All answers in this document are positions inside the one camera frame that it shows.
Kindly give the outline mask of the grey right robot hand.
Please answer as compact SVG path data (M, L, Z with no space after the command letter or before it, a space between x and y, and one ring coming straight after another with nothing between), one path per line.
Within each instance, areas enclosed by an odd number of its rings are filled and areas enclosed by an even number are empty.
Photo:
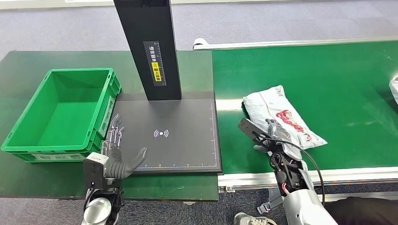
M267 123L265 125L267 135L261 135L261 137L291 142L291 135L289 134L289 132L285 128L283 128L282 125L278 123L275 119L265 119L265 122ZM273 144L276 144L276 142L268 139L261 139L261 141L262 144L254 145L253 148L256 151L265 153L270 152L270 147Z

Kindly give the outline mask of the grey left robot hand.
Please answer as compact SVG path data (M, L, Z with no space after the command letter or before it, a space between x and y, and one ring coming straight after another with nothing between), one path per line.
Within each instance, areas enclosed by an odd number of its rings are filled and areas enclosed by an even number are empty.
M109 123L105 140L102 143L101 154L108 157L105 163L105 178L123 180L129 177L145 161L147 147L143 147L139 154L130 162L125 163L122 161L120 142L123 131L124 126L121 125L120 114L116 114Z

